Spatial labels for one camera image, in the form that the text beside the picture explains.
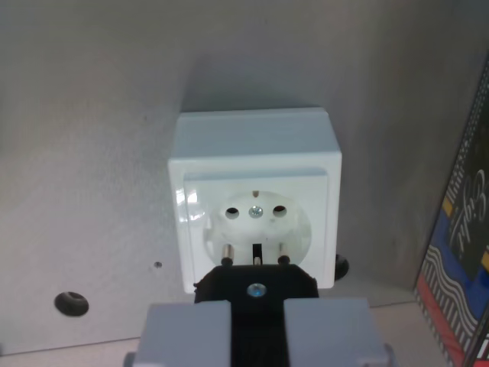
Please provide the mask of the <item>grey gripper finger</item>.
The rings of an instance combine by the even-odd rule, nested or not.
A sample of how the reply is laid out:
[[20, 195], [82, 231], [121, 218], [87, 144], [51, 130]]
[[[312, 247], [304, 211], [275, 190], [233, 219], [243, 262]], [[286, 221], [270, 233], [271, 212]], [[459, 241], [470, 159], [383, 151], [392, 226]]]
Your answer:
[[226, 300], [153, 304], [125, 366], [230, 366], [232, 307]]
[[365, 299], [289, 299], [284, 316], [291, 366], [393, 365]]

